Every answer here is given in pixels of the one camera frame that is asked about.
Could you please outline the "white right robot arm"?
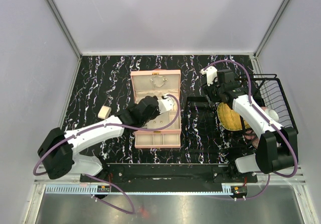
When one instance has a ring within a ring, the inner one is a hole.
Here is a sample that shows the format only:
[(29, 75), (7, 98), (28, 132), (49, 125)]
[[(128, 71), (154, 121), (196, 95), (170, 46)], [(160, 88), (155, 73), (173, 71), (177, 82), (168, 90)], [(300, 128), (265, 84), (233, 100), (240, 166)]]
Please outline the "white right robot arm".
[(295, 175), (298, 169), (296, 130), (275, 121), (256, 103), (251, 81), (243, 87), (232, 70), (217, 70), (213, 66), (202, 69), (201, 74), (206, 77), (203, 88), (209, 101), (223, 102), (234, 110), (259, 140), (254, 154), (237, 158), (235, 165), (228, 169), (229, 179), (239, 182), (247, 172), (279, 174), (290, 167), (293, 172), (288, 177)]

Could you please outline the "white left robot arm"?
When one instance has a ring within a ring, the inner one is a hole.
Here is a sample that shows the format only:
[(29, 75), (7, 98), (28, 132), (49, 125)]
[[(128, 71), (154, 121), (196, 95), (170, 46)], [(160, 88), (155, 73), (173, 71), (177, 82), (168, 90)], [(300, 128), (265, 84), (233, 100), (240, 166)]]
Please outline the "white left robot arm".
[(108, 177), (108, 169), (98, 159), (80, 155), (80, 152), (104, 140), (123, 135), (126, 126), (134, 131), (148, 121), (165, 113), (165, 100), (147, 96), (96, 124), (67, 134), (57, 127), (48, 133), (38, 149), (38, 155), (50, 179), (58, 179), (68, 173), (88, 172), (98, 182)]

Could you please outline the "pink jewelry box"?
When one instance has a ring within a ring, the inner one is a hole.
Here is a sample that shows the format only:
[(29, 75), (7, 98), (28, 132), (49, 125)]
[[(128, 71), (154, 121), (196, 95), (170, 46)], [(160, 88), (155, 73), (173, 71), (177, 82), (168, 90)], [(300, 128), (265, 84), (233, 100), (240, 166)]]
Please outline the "pink jewelry box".
[(130, 74), (134, 102), (145, 121), (136, 131), (135, 147), (180, 148), (180, 70), (133, 71)]

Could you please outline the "yellow bamboo woven tray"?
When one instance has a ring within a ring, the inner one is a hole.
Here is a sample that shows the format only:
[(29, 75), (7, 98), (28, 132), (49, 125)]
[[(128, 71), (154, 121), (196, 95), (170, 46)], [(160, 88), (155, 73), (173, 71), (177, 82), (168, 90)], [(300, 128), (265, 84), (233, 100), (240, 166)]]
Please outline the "yellow bamboo woven tray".
[(219, 103), (217, 116), (223, 128), (228, 131), (242, 131), (250, 128), (250, 125), (245, 120), (241, 120), (241, 116), (230, 109), (226, 103)]

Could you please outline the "pink floral patterned plate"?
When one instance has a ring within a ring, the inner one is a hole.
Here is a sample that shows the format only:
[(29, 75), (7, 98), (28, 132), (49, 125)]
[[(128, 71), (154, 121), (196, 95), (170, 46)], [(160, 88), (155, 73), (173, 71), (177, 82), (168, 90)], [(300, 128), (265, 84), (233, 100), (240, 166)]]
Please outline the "pink floral patterned plate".
[(244, 138), (248, 146), (252, 146), (255, 149), (258, 148), (260, 138), (255, 134), (255, 132), (252, 129), (249, 129), (245, 132)]

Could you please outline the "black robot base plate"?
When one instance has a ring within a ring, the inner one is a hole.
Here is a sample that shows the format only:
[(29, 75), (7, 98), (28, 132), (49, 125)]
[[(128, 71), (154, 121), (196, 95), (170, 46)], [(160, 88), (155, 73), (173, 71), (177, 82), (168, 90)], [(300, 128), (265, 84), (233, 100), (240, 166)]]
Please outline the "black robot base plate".
[(113, 183), (136, 179), (192, 179), (214, 183), (257, 183), (252, 173), (237, 174), (228, 164), (106, 164), (96, 175)]

